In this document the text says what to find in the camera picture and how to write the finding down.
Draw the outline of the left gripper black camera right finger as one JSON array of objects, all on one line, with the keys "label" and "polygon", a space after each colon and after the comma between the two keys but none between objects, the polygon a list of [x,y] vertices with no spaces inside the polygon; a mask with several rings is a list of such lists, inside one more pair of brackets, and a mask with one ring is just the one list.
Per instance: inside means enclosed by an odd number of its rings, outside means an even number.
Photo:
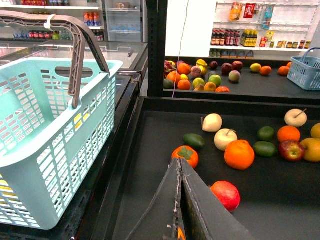
[{"label": "left gripper black camera right finger", "polygon": [[179,160],[182,175],[182,216],[188,240],[254,240],[218,200],[198,173]]}]

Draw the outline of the left gripper black camera left finger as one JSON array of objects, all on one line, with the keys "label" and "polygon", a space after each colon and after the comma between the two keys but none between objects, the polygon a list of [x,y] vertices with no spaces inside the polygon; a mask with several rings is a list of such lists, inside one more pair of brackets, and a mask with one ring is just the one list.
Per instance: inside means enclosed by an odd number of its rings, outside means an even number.
[{"label": "left gripper black camera left finger", "polygon": [[183,159],[174,158],[146,211],[128,240],[179,240],[183,188]]}]

